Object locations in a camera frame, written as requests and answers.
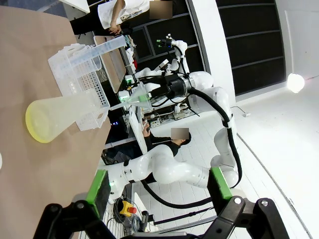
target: yellow liquid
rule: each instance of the yellow liquid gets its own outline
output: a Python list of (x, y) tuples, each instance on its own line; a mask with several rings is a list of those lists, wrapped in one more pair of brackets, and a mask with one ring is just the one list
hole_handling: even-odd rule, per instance
[(48, 111), (39, 104), (31, 104), (25, 113), (25, 123), (32, 137), (40, 143), (49, 143), (52, 139), (53, 125)]

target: laboratory equipment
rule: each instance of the laboratory equipment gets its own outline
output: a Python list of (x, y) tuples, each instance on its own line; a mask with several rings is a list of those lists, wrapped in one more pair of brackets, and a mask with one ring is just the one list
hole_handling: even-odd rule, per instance
[(119, 103), (118, 105), (110, 107), (110, 110), (116, 110), (121, 107), (127, 107), (129, 105), (132, 106), (139, 106), (143, 108), (152, 109), (151, 102), (150, 102), (150, 96), (146, 92), (144, 84), (141, 82), (138, 87), (136, 87), (128, 98), (123, 98), (123, 102)]
[(32, 102), (26, 110), (25, 123), (35, 140), (49, 143), (77, 119), (98, 111), (100, 107), (95, 90), (88, 89), (71, 96)]
[(110, 107), (95, 72), (96, 68), (93, 66), (94, 64), (99, 64), (99, 57), (97, 57), (99, 61), (93, 58), (75, 67), (72, 67), (69, 62), (69, 58), (76, 55), (78, 51), (87, 51), (89, 48), (89, 46), (85, 45), (72, 44), (64, 47), (48, 60), (53, 76), (63, 96), (70, 96), (91, 88), (99, 96), (101, 107), (97, 111), (88, 113), (76, 120), (81, 131), (100, 128), (106, 120)]

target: white lab coat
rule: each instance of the white lab coat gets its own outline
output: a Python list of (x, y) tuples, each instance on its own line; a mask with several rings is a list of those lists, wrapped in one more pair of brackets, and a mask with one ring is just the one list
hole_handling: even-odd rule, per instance
[[(119, 17), (116, 19), (116, 25), (123, 21), (137, 16), (150, 9), (151, 0), (124, 0), (125, 7), (120, 11)], [(116, 0), (112, 0), (98, 6), (98, 14), (104, 29), (111, 26), (113, 8)]]

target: erlenmeyer flask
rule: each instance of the erlenmeyer flask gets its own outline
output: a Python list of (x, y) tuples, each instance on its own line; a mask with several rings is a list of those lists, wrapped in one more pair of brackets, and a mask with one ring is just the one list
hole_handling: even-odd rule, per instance
[(25, 113), (25, 123), (32, 137), (49, 143), (76, 120), (101, 107), (94, 89), (32, 102)]
[(152, 109), (149, 94), (146, 92), (144, 84), (142, 82), (140, 82), (139, 86), (136, 87), (134, 92), (127, 100), (125, 100), (123, 103), (111, 107), (110, 110), (113, 111), (127, 105)]

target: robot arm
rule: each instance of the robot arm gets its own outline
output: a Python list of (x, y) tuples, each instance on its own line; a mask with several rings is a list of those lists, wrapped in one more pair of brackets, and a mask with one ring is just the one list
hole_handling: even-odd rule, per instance
[(141, 181), (153, 173), (156, 181), (162, 184), (186, 182), (200, 188), (206, 188), (209, 169), (174, 159), (171, 149), (160, 144), (141, 157), (99, 169), (108, 171), (111, 194), (109, 201), (119, 198), (125, 185)]

